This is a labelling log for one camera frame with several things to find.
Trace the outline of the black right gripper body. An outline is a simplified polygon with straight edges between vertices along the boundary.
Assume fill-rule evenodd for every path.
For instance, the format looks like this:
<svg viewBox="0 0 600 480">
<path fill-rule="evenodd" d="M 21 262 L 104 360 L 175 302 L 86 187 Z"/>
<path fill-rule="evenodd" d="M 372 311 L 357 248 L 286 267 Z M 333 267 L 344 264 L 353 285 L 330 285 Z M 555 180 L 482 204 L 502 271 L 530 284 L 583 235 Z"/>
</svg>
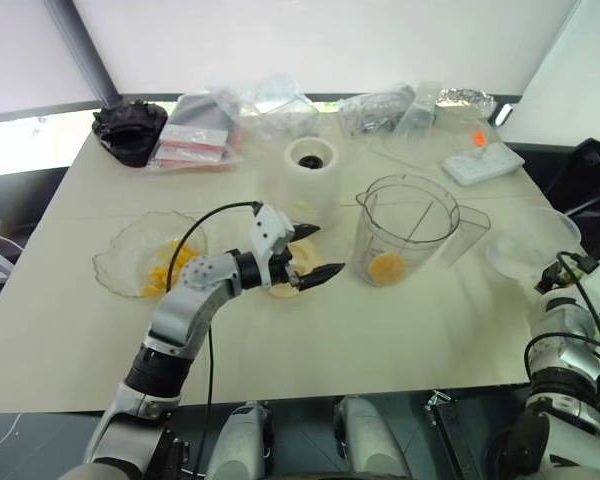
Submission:
<svg viewBox="0 0 600 480">
<path fill-rule="evenodd" d="M 560 264 L 548 266 L 534 286 L 534 290 L 544 295 L 552 290 L 566 288 L 573 284 L 572 276 Z"/>
</svg>

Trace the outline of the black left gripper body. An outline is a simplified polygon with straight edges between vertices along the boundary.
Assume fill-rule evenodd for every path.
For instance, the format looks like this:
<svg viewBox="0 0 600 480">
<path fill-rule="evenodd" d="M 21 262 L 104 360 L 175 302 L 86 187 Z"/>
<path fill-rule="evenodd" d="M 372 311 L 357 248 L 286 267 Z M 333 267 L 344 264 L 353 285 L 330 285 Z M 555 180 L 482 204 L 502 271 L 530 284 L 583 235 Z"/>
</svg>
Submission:
<svg viewBox="0 0 600 480">
<path fill-rule="evenodd" d="M 270 277 L 272 286 L 288 284 L 295 287 L 298 284 L 299 276 L 291 264 L 292 260 L 293 255 L 288 247 L 284 247 L 279 254 L 271 256 Z"/>
</svg>

